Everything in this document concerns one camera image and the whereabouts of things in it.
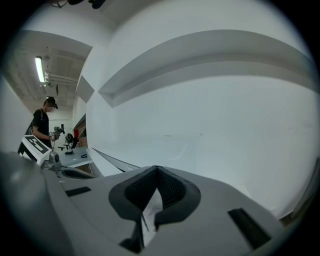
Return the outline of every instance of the black cap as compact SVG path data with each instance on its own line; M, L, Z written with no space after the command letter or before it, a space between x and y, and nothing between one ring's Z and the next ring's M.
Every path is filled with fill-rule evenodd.
M58 106L56 104L56 100L54 97L47 97L45 101L50 103L51 106L53 105L54 108L58 109Z

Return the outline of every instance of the black rectangular slot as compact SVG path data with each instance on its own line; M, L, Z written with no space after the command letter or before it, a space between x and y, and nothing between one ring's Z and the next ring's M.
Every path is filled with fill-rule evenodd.
M259 248L271 239L245 210L233 209L228 211L228 214L253 249Z
M87 186L83 186L83 187L67 190L65 193L68 197L72 197L72 196L80 195L82 193L86 193L89 191L91 191L90 188L88 188Z

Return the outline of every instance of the black cable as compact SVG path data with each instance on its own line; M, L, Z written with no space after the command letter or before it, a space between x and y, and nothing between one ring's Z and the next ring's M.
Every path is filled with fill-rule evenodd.
M63 5L60 5L58 2L56 3L57 5L54 5L52 2L53 2L54 0L51 0L51 6L52 7L55 7L55 8L62 8L62 7L64 7L67 3L68 3L68 1L66 0L65 1L65 3L63 4Z

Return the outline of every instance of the man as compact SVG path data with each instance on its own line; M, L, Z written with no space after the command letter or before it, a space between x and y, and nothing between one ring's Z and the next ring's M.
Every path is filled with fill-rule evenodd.
M43 107L34 112L33 120L29 127L33 135L49 148L51 148L51 142L59 139L60 136L59 134L49 136L49 118L47 112L51 112L54 108L58 108L55 98L48 97Z

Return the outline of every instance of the ceiling light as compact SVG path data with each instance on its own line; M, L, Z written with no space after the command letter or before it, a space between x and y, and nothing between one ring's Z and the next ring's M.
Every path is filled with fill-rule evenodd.
M44 73L42 71L42 58L37 56L35 57L35 66L36 71L38 72L39 80L41 83L45 82Z

